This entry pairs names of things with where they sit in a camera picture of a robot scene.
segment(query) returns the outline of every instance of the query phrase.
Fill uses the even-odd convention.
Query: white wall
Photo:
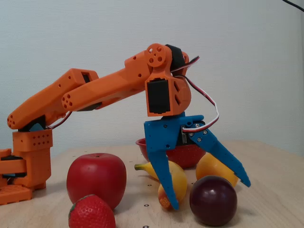
[[[11,147],[8,114],[69,68],[101,77],[159,42],[200,55],[188,76],[217,101],[211,129],[220,140],[261,140],[304,155],[301,33],[301,12],[280,0],[0,0],[0,147]],[[215,115],[196,92],[187,114]],[[146,120],[144,93],[73,113],[54,131],[52,155],[133,144]]]

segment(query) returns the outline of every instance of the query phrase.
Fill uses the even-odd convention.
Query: red bowl
[[[146,139],[139,139],[136,141],[136,144],[139,145],[144,158],[149,162]],[[205,153],[204,150],[194,144],[177,146],[174,150],[167,150],[169,160],[178,164],[183,169],[194,167]]]

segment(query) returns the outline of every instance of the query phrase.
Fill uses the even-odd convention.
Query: table surface
[[[250,188],[240,182],[235,187],[237,212],[224,227],[303,228],[304,158],[257,141],[223,144],[243,163],[252,183]],[[145,161],[136,145],[78,148],[55,157],[46,189],[34,192],[30,201],[0,206],[0,227],[67,228],[72,206],[66,190],[68,168],[78,156],[94,152],[118,155],[127,168],[125,194],[115,209],[117,228],[204,227],[194,219],[189,207],[195,169],[185,171],[188,191],[180,210],[166,212],[157,198],[159,183],[144,171],[134,170],[136,163]]]

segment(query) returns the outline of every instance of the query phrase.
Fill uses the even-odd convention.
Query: red apple
[[[127,172],[123,161],[113,154],[85,154],[72,163],[66,181],[72,203],[94,194],[114,209],[123,198]]]

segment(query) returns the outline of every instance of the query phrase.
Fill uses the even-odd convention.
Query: red strawberry
[[[115,217],[111,208],[96,195],[78,200],[68,215],[70,228],[115,228]]]

